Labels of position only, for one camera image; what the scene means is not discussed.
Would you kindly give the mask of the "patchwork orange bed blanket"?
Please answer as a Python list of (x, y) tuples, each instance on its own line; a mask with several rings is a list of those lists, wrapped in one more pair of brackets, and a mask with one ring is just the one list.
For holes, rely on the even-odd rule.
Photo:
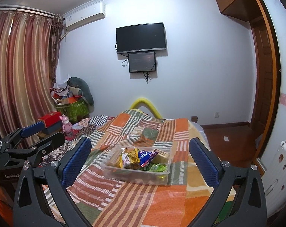
[(137, 109), (96, 115), (76, 123), (42, 165), (62, 159), (83, 137), (92, 149), (67, 191), (92, 226), (187, 226), (214, 191), (189, 153), (190, 140), (206, 145), (206, 135), (185, 118), (156, 119)]

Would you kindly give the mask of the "yellow puffed snack bag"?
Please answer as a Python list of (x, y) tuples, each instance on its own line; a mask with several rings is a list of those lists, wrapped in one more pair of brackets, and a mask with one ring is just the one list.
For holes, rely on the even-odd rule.
[(138, 158), (138, 149), (123, 148), (120, 168), (136, 170), (137, 168), (139, 168), (139, 166), (140, 166), (140, 160)]

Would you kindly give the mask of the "striped red gold curtain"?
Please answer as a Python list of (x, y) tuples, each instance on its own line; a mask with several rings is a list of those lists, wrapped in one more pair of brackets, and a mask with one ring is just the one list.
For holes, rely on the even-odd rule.
[(53, 19), (0, 10), (0, 134), (34, 124), (55, 110)]

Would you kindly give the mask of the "wooden overhead cabinet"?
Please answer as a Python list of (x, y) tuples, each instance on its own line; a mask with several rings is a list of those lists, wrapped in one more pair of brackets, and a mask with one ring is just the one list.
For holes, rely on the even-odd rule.
[(216, 0), (221, 14), (240, 19), (244, 22), (252, 21), (261, 16), (260, 7), (256, 0)]

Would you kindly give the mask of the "white air conditioner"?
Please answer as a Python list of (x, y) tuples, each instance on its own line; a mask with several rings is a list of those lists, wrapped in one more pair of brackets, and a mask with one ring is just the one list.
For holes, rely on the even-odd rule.
[(79, 27), (105, 18), (105, 4), (96, 3), (88, 7), (74, 10), (64, 15), (65, 28), (67, 31), (75, 30)]

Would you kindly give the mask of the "orange snack bag green label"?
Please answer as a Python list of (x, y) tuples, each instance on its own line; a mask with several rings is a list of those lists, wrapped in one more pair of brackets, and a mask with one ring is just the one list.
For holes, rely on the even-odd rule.
[(115, 151), (115, 153), (106, 162), (106, 165), (120, 168), (121, 155), (122, 155), (122, 150)]

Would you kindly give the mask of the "blue biscuit bag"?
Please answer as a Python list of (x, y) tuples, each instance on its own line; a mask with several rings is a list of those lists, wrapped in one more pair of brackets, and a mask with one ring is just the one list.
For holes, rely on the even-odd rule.
[(146, 150), (139, 150), (138, 151), (138, 158), (140, 160), (140, 166), (143, 168), (149, 164), (151, 160), (158, 154), (157, 151), (146, 151)]

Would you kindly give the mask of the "small black wall monitor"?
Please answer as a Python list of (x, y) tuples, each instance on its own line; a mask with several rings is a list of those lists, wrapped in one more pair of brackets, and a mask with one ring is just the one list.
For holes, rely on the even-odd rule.
[(154, 72), (156, 71), (155, 52), (138, 52), (129, 54), (129, 72)]

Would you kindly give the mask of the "green jelly cup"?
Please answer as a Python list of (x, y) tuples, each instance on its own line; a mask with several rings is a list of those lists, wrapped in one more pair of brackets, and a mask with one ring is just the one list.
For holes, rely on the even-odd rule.
[(148, 171), (162, 173), (162, 172), (166, 172), (167, 169), (168, 167), (165, 163), (154, 163), (148, 168)]

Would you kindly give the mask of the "brown toast bread pack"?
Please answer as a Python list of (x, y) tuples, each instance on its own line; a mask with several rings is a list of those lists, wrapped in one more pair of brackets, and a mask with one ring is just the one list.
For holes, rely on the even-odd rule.
[(167, 164), (170, 160), (170, 154), (162, 150), (157, 150), (157, 152), (157, 155), (152, 159), (152, 163)]

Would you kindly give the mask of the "yellow foam tube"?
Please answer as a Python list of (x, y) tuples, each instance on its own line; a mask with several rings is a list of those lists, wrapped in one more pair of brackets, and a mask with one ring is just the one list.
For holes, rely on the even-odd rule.
[(157, 119), (161, 119), (162, 116), (155, 108), (155, 106), (146, 98), (137, 98), (130, 106), (130, 109), (137, 109), (140, 105), (146, 106), (149, 111), (153, 114), (153, 116)]

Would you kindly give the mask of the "pink plush toy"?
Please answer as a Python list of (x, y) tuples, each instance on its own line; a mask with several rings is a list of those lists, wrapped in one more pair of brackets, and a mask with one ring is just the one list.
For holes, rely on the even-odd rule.
[(63, 115), (60, 115), (59, 118), (62, 122), (63, 133), (68, 134), (69, 132), (71, 132), (72, 124), (69, 120), (69, 117), (63, 114)]

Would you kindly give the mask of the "black wall television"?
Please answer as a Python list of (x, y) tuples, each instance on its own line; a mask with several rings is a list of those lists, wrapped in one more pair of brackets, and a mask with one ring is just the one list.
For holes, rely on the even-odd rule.
[(149, 23), (116, 28), (117, 53), (166, 50), (163, 23)]

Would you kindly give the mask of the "red box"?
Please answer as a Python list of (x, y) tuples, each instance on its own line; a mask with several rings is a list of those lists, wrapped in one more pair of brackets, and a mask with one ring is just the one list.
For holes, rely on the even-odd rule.
[(49, 128), (50, 126), (56, 124), (57, 122), (61, 121), (60, 116), (62, 116), (61, 112), (51, 112), (48, 113), (38, 119), (38, 121), (41, 121), (44, 123), (45, 128)]

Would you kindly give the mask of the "clear plastic storage bin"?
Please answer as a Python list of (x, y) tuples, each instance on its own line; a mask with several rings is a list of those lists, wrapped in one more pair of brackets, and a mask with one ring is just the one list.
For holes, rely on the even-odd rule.
[(101, 169), (107, 178), (166, 186), (171, 161), (172, 155), (169, 147), (123, 147), (119, 145), (110, 151), (101, 163)]

